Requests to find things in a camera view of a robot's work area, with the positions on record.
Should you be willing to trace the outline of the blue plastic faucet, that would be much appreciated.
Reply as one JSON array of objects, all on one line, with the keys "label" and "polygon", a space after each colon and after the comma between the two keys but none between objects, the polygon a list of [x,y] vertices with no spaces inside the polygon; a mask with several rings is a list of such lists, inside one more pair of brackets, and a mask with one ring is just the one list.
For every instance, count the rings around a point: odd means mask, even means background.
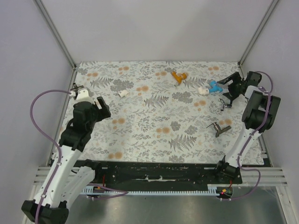
[{"label": "blue plastic faucet", "polygon": [[212,81],[209,83],[209,86],[210,86],[210,88],[208,89],[208,90],[209,90],[209,93],[223,92],[223,88],[220,87],[220,86],[218,85],[218,83],[217,83],[215,80],[212,80]]}]

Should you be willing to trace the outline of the white plastic elbow fitting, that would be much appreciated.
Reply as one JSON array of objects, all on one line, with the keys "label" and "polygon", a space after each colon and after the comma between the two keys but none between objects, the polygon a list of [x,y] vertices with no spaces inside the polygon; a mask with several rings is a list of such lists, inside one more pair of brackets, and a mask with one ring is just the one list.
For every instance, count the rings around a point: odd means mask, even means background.
[{"label": "white plastic elbow fitting", "polygon": [[210,91],[208,88],[199,87],[198,93],[202,96],[209,95]]}]

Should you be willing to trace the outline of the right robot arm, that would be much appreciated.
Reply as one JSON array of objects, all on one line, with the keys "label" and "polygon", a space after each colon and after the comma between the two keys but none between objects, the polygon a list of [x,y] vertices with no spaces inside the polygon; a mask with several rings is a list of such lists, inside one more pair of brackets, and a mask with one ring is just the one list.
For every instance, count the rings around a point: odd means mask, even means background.
[{"label": "right robot arm", "polygon": [[265,72],[249,71],[246,78],[235,72],[217,83],[226,84],[230,81],[228,92],[223,95],[231,103],[240,95],[248,102],[242,115],[241,133],[232,149],[217,163],[214,171],[215,180],[221,184],[238,176],[243,158],[252,144],[273,126],[281,102],[280,97],[272,95],[273,81]]}]

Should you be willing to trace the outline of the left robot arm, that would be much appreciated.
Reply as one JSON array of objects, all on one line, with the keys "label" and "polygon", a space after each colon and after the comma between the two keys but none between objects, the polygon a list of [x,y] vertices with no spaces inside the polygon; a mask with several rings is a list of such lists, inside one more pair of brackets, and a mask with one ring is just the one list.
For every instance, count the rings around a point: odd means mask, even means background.
[{"label": "left robot arm", "polygon": [[73,118],[61,134],[58,157],[54,160],[41,188],[32,200],[24,201],[21,210],[35,224],[64,224],[69,210],[82,190],[90,183],[99,183],[103,178],[99,164],[86,160],[74,178],[68,181],[76,161],[91,139],[97,122],[111,117],[109,106],[103,97],[97,102],[85,98],[77,102]]}]

